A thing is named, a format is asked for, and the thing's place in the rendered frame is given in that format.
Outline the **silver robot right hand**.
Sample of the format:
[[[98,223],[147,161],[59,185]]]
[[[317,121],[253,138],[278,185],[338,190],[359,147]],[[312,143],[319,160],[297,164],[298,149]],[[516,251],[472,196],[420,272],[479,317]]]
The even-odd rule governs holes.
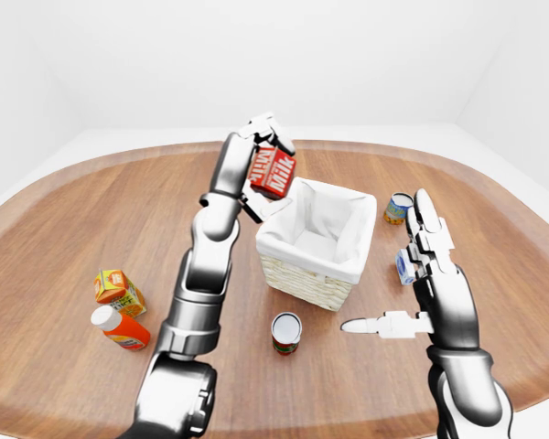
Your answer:
[[[340,329],[382,338],[414,338],[426,333],[440,348],[479,348],[479,321],[467,277],[451,260],[455,245],[447,223],[423,188],[415,193],[406,228],[410,239],[407,260],[417,265],[413,288],[420,312],[416,317],[390,311],[379,318],[351,319]]]

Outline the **silver robot left hand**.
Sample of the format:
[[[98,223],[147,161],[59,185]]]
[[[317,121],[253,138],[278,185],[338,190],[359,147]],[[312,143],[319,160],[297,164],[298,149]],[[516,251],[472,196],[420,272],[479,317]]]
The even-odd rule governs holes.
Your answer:
[[[278,147],[293,156],[296,153],[291,139],[280,127],[274,116],[268,112],[253,117],[237,132],[230,133],[222,145],[221,154],[210,181],[210,192],[233,198],[256,222],[268,219],[287,205],[276,201],[269,207],[266,198],[255,192],[247,181],[247,174],[253,155],[261,144]]]

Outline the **red milk carton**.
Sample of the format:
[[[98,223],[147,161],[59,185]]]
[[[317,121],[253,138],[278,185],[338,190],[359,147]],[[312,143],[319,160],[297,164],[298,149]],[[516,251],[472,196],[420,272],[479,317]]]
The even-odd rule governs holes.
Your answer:
[[[294,178],[296,160],[273,146],[261,147],[254,156],[248,179],[251,188],[265,197],[284,198]]]

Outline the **white lined wicker basket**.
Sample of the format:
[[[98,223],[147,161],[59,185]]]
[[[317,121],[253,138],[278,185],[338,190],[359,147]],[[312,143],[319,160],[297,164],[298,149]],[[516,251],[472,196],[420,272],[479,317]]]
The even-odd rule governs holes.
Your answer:
[[[286,199],[255,235],[266,283],[337,312],[367,262],[376,197],[296,177]]]

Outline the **blue and white small box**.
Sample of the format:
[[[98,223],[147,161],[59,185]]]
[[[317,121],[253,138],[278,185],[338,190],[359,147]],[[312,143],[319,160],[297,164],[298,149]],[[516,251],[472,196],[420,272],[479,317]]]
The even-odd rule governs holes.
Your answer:
[[[397,252],[395,265],[402,285],[412,284],[416,280],[415,267],[406,249],[400,249]]]

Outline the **blue and yellow tin can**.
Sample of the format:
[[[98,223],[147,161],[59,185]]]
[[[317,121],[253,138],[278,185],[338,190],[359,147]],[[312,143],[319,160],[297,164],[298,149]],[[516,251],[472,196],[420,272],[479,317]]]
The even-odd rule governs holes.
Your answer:
[[[383,218],[390,224],[400,225],[405,222],[407,211],[414,205],[414,199],[403,192],[391,195],[389,203],[383,213]]]

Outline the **red tin can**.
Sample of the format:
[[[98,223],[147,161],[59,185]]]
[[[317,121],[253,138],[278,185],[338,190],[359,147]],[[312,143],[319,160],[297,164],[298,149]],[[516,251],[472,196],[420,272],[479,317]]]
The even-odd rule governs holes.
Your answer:
[[[294,313],[280,313],[272,322],[271,333],[274,349],[280,355],[290,355],[296,351],[300,342],[301,320]]]

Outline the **orange juice carton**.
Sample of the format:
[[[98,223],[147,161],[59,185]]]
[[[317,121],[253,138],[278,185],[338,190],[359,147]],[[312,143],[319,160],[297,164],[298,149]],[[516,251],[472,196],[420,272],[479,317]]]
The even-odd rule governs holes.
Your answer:
[[[122,270],[100,270],[93,282],[95,301],[136,318],[146,311],[145,299]]]

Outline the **orange bottle with white cap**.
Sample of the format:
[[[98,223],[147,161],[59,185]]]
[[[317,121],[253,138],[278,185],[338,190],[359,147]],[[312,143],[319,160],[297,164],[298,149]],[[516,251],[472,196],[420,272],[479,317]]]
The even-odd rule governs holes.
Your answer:
[[[91,323],[105,336],[127,350],[145,348],[150,333],[132,317],[121,314],[110,305],[102,305],[91,314]]]

